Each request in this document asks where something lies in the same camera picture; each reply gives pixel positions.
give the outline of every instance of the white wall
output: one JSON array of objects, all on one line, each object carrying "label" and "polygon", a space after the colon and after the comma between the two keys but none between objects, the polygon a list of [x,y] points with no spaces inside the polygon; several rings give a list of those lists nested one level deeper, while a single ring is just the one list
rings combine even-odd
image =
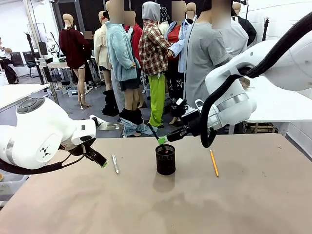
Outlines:
[{"label": "white wall", "polygon": [[[32,0],[32,3],[37,23],[44,23],[46,32],[52,32],[56,37],[56,40],[58,40],[58,32],[54,22],[50,2],[48,0],[43,2]],[[29,24],[29,22],[23,1],[0,4],[1,41],[5,43],[6,47],[11,48],[13,52],[30,51],[29,43],[25,35],[25,32],[28,32],[27,24]],[[13,69],[16,71],[18,76],[29,74],[29,68],[27,67],[13,67]]]},{"label": "white wall", "polygon": [[[247,7],[240,16],[245,17]],[[298,20],[312,11],[312,0],[249,0],[248,20],[262,41],[264,19],[270,18],[267,39],[281,38]],[[312,99],[312,89],[299,93]],[[312,122],[291,123],[288,135],[312,157]]]}]

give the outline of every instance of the white pen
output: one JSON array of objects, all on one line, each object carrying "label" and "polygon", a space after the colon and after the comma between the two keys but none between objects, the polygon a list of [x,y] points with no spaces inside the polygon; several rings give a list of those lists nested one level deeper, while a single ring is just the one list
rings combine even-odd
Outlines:
[{"label": "white pen", "polygon": [[117,174],[119,174],[119,169],[118,169],[118,166],[117,166],[116,156],[112,155],[112,159],[113,159],[115,171],[116,171]]}]

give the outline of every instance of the gray hood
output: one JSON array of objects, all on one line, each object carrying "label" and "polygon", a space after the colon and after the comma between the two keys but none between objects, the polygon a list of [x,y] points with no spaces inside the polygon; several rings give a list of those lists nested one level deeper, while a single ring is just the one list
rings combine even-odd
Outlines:
[{"label": "gray hood", "polygon": [[142,19],[160,21],[160,4],[153,1],[143,3]]}]

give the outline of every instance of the orange pencil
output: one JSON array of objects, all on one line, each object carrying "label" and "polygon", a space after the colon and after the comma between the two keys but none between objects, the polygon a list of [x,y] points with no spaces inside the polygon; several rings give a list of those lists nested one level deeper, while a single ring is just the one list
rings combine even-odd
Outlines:
[{"label": "orange pencil", "polygon": [[215,157],[214,157],[214,154],[213,154],[213,151],[212,151],[212,150],[210,150],[210,155],[211,155],[211,159],[213,160],[214,170],[215,170],[216,177],[219,177],[218,168],[216,167]]}]

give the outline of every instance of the red plaid shirt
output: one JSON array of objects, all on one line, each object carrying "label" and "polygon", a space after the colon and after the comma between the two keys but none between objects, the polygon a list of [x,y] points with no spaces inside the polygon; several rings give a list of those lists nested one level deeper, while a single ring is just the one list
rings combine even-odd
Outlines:
[{"label": "red plaid shirt", "polygon": [[167,50],[170,43],[162,36],[157,21],[144,20],[143,34],[138,46],[145,74],[153,76],[168,70]]}]

